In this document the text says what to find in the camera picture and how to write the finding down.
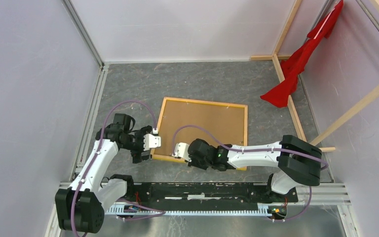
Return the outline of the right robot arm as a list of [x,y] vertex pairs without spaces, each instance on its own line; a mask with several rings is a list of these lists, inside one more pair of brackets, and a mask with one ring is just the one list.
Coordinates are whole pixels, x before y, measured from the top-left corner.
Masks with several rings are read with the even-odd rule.
[[328,164],[322,159],[320,148],[293,135],[284,135],[281,141],[266,145],[239,146],[221,144],[212,146],[205,140],[195,139],[190,144],[179,143],[175,155],[189,166],[218,171],[248,166],[279,168],[271,175],[265,195],[271,201],[279,201],[292,188],[303,185],[320,185],[321,171]]

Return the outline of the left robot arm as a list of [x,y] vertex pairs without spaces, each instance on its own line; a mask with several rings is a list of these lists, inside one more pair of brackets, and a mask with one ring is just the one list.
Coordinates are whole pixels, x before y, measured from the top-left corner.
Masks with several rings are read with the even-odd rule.
[[105,122],[96,134],[93,153],[68,188],[55,195],[58,225],[62,230],[97,233],[105,213],[119,199],[130,201],[135,196],[132,176],[114,174],[102,186],[105,172],[121,150],[128,150],[133,163],[148,160],[149,150],[160,147],[158,130],[150,125],[134,130],[136,121],[127,114],[116,113],[112,123]]

